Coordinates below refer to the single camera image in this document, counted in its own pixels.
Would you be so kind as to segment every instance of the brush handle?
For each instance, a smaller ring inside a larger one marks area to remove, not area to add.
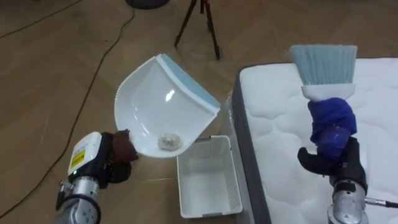
[[[305,85],[301,87],[304,97],[313,102],[319,102],[330,98],[347,100],[355,92],[355,84],[327,84]]]

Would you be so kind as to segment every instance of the tripod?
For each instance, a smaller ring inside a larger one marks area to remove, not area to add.
[[[187,14],[185,15],[184,21],[182,22],[180,33],[178,33],[177,37],[175,38],[174,47],[177,47],[178,43],[180,42],[181,36],[185,30],[185,27],[188,24],[188,21],[189,21],[189,18],[191,17],[193,8],[197,4],[197,2],[198,2],[198,0],[191,0],[191,4],[189,5]],[[214,51],[216,54],[216,58],[217,58],[217,60],[220,60],[221,59],[221,49],[217,44],[216,32],[214,30],[213,19],[211,17],[209,0],[200,0],[200,14],[204,14],[204,10],[206,10],[207,29],[211,32],[211,38],[213,39],[213,45],[214,45]]]

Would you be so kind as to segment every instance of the white mattress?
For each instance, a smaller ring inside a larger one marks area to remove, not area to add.
[[[242,95],[272,224],[327,224],[332,187],[304,170],[297,151],[310,142],[312,118],[291,63],[258,65],[240,73]],[[398,59],[357,59],[357,119],[368,197],[398,201]],[[398,223],[398,210],[368,205],[370,224]]]

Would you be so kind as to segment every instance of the black base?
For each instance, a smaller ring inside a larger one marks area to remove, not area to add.
[[[129,6],[136,9],[156,9],[164,6],[169,0],[126,0]]]

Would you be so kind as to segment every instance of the brush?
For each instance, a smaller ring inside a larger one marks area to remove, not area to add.
[[[353,84],[357,46],[294,45],[290,56],[297,66],[304,97],[313,118],[311,141],[317,154],[340,161],[349,137],[356,133],[353,110],[346,100]]]

